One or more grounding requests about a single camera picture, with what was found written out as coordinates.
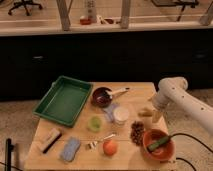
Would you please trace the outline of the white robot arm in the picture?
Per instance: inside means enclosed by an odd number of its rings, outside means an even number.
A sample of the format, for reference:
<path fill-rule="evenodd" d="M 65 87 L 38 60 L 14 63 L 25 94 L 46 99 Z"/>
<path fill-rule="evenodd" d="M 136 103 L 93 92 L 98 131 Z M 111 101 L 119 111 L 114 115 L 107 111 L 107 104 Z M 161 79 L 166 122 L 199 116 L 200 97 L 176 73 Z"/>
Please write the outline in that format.
<path fill-rule="evenodd" d="M 188 82 L 184 77 L 163 78 L 158 83 L 158 91 L 151 98 L 153 106 L 162 111 L 173 101 L 213 135 L 213 107 L 186 92 Z"/>

